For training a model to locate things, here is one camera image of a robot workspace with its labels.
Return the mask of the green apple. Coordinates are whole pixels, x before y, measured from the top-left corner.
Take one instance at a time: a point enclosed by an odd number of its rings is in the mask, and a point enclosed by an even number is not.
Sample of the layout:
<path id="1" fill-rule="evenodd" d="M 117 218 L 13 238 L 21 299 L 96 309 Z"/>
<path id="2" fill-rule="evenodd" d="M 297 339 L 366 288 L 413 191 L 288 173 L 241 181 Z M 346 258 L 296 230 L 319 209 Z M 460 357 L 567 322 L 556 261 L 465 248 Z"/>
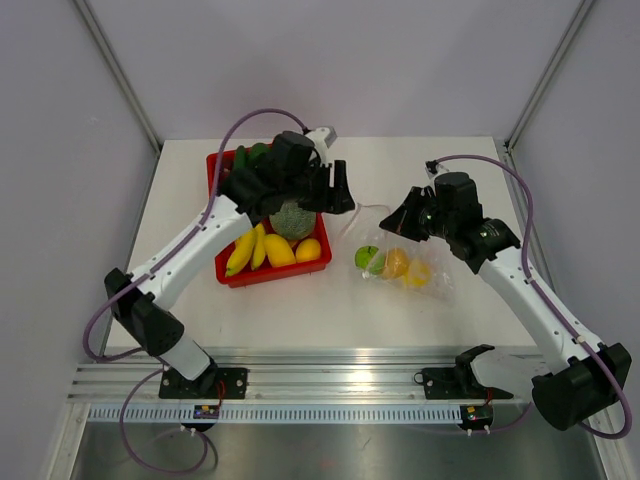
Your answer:
<path id="1" fill-rule="evenodd" d="M 381 275 L 385 268 L 386 255 L 376 246 L 360 247 L 354 256 L 355 266 L 371 275 Z"/>

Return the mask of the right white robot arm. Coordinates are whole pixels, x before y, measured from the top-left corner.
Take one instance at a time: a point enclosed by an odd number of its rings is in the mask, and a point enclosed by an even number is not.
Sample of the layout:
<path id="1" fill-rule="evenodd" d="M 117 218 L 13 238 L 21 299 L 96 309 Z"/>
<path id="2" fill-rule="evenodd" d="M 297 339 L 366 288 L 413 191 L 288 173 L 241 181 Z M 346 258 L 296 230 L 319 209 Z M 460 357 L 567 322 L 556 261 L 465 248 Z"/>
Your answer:
<path id="1" fill-rule="evenodd" d="M 437 176 L 431 187 L 414 187 L 380 228 L 420 242 L 444 240 L 451 253 L 503 299 L 535 341 L 549 369 L 531 380 L 531 397 L 542 417 L 565 431 L 618 403 L 624 423 L 608 440 L 630 433 L 633 417 L 623 386 L 631 355 L 605 345 L 564 306 L 528 262 L 525 243 L 508 225 L 484 215 L 475 182 L 463 172 Z"/>

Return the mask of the netted green melon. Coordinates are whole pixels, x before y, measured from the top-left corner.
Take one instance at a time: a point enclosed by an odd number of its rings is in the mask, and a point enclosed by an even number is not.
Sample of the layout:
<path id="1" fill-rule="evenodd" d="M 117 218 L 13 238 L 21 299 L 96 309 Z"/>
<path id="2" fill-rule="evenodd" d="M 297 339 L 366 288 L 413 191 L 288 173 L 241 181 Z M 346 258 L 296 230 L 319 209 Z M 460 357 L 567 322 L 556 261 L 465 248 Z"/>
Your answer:
<path id="1" fill-rule="evenodd" d="M 296 202 L 285 202 L 269 216 L 273 231 L 287 240 L 301 240 L 310 235 L 316 225 L 316 213 L 302 209 Z"/>

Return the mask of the yellow pear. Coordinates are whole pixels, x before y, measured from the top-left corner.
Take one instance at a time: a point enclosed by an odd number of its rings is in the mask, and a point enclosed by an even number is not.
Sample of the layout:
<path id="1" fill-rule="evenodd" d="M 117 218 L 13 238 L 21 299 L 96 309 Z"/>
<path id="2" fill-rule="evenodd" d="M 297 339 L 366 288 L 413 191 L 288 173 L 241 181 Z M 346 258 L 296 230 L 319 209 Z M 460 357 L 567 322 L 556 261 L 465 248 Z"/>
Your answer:
<path id="1" fill-rule="evenodd" d="M 430 266 L 420 258 L 414 258 L 403 276 L 404 284 L 408 288 L 420 289 L 430 283 L 432 271 Z"/>

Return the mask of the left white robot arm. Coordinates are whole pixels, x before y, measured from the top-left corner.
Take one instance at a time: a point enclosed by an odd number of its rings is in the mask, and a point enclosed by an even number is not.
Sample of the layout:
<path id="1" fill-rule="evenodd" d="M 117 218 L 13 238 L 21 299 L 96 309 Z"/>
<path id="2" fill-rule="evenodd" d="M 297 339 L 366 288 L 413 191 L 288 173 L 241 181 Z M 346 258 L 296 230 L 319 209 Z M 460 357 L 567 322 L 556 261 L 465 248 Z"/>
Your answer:
<path id="1" fill-rule="evenodd" d="M 171 307 L 215 256 L 284 203 L 295 201 L 305 210 L 335 215 L 354 209 L 345 161 L 328 159 L 336 138 L 331 127 L 276 135 L 254 164 L 219 177 L 211 204 L 154 257 L 130 273 L 114 269 L 107 274 L 114 319 L 191 396 L 221 393 L 223 374 Z"/>

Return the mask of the clear zip top bag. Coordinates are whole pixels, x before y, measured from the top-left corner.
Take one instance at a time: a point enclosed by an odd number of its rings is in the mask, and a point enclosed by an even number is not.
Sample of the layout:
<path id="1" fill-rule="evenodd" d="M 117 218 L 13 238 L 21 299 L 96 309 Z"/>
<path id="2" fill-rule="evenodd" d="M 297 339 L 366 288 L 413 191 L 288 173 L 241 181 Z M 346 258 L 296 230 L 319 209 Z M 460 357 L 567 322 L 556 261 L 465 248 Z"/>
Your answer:
<path id="1" fill-rule="evenodd" d="M 415 242 L 380 227 L 391 213 L 383 204 L 358 203 L 334 241 L 337 259 L 351 279 L 385 285 L 451 304 L 456 284 L 445 247 Z"/>

